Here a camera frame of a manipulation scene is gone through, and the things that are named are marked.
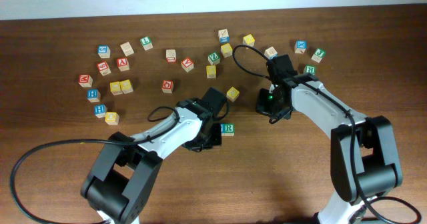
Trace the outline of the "green R wooden block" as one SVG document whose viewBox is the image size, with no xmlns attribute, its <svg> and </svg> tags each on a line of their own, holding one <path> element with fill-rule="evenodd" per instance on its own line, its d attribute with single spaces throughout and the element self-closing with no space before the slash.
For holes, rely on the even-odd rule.
<svg viewBox="0 0 427 224">
<path fill-rule="evenodd" d="M 233 123 L 224 123 L 223 136 L 234 136 L 234 135 L 235 135 L 235 125 Z"/>
</svg>

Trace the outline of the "blue P wooden block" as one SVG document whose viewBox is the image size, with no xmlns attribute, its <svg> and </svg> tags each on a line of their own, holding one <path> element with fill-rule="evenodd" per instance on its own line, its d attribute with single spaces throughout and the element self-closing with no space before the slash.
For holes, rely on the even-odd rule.
<svg viewBox="0 0 427 224">
<path fill-rule="evenodd" d="M 225 124 L 224 123 L 220 123 L 220 127 L 221 127 L 221 136 L 224 136 L 225 134 Z"/>
</svg>

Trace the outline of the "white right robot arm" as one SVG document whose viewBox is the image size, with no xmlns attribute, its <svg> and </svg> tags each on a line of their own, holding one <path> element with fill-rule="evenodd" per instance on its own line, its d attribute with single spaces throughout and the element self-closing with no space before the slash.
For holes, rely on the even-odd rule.
<svg viewBox="0 0 427 224">
<path fill-rule="evenodd" d="M 330 139 L 330 175 L 334 192 L 314 215 L 314 223 L 356 223 L 362 216 L 357 191 L 373 201 L 403 180 L 391 122 L 367 117 L 333 96 L 315 75 L 298 74 L 288 55 L 267 61 L 270 89 L 261 89 L 256 110 L 270 123 L 289 119 L 293 111 L 311 119 Z"/>
</svg>

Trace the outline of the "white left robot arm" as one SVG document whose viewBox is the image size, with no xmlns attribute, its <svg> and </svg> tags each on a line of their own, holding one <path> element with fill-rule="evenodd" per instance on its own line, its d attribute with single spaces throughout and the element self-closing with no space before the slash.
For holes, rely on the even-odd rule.
<svg viewBox="0 0 427 224">
<path fill-rule="evenodd" d="M 103 146 L 81 196 L 104 223 L 138 223 L 163 160 L 178 147 L 200 152 L 222 144 L 219 115 L 226 96 L 211 87 L 201 98 L 180 101 L 169 117 L 131 136 L 117 132 Z"/>
</svg>

